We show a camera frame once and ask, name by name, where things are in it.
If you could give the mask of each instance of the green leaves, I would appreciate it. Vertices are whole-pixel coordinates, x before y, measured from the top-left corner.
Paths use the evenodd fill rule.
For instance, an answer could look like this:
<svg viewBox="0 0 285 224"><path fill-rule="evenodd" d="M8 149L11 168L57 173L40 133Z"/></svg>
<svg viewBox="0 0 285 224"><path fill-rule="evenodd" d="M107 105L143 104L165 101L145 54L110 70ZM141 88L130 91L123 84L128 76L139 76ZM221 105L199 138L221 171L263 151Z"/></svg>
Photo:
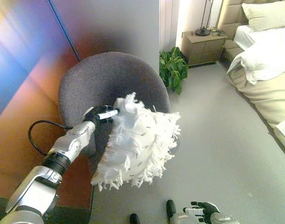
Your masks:
<svg viewBox="0 0 285 224"><path fill-rule="evenodd" d="M159 55L159 75L164 85L180 95L182 92L181 81L187 78L188 69L180 49L174 47L171 52L160 52Z"/></svg>

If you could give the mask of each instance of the bed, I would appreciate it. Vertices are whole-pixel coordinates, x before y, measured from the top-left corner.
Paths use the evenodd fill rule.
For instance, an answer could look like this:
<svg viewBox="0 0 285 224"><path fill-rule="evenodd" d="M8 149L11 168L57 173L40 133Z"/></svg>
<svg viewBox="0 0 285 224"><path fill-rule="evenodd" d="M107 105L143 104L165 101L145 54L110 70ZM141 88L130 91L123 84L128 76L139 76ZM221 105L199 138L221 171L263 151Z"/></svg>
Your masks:
<svg viewBox="0 0 285 224"><path fill-rule="evenodd" d="M285 1L224 0L218 29L228 38L222 56L231 62L231 83L256 106L285 147L285 18L274 15L277 7L285 7Z"/></svg>

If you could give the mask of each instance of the gray carpet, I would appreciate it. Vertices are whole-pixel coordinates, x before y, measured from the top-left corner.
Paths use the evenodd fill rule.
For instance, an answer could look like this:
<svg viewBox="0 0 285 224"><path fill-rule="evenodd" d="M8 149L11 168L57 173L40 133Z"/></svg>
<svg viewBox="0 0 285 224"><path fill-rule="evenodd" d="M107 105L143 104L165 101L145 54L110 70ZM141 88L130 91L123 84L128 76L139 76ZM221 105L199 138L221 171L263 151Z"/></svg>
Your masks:
<svg viewBox="0 0 285 224"><path fill-rule="evenodd" d="M225 73L220 64L189 69L182 94L170 94L182 132L162 179L96 191L91 223L127 224L137 213L142 224L165 224L173 199L178 211L211 201L241 224L285 224L285 154Z"/></svg>

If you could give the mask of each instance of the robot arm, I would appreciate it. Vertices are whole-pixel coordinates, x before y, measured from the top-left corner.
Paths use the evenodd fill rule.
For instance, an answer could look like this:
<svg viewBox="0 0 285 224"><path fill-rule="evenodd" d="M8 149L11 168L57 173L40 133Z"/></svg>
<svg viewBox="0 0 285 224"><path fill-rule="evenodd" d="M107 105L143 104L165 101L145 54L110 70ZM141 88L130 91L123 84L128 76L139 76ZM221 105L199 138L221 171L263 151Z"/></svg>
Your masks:
<svg viewBox="0 0 285 224"><path fill-rule="evenodd" d="M56 140L40 166L34 167L10 197L7 216L0 224L43 224L58 201L56 189L69 165L89 144L92 133L100 123L111 121L118 110L110 106L90 108L83 123Z"/></svg>

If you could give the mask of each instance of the nightstand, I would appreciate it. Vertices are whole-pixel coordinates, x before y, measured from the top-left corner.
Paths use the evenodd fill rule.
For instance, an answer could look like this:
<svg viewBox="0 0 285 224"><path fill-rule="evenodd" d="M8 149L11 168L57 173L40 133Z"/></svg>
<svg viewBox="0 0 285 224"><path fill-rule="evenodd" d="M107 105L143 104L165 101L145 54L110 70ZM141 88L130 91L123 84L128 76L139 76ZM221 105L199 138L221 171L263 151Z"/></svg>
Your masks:
<svg viewBox="0 0 285 224"><path fill-rule="evenodd" d="M184 32L181 51L188 66L215 62L220 58L226 36L197 36L192 31Z"/></svg>

